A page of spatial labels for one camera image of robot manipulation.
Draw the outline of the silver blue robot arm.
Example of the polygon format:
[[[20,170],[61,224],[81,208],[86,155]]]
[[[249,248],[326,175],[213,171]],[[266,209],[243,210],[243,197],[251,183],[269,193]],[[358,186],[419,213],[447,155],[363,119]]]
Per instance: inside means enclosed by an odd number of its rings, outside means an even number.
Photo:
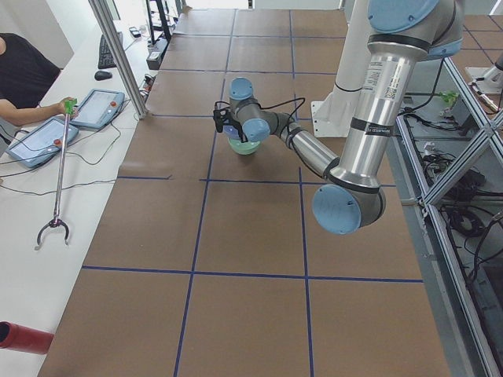
[[[356,95],[341,156],[286,113],[269,112],[254,98],[252,83],[236,78],[229,108],[215,118],[230,144],[279,137],[325,185],[312,209],[318,224],[348,234],[380,218],[386,206],[377,177],[406,88],[418,62],[449,57],[463,39],[462,1],[357,1],[336,79]]]

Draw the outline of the person's hand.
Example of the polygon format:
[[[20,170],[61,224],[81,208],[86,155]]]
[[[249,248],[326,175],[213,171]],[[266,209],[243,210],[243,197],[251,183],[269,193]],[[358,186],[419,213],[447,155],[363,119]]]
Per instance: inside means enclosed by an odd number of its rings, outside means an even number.
[[[77,99],[74,97],[66,97],[57,104],[58,115],[70,115],[75,118],[79,113]]]

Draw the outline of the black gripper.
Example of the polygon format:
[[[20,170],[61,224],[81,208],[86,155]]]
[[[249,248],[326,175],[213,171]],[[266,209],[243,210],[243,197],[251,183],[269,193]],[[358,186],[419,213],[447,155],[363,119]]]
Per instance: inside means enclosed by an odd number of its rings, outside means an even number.
[[[237,130],[237,133],[238,133],[238,136],[239,136],[241,143],[248,142],[248,138],[247,138],[246,134],[244,133],[244,131],[242,129],[242,125],[239,121],[237,121],[235,118],[230,116],[229,117],[229,125]]]

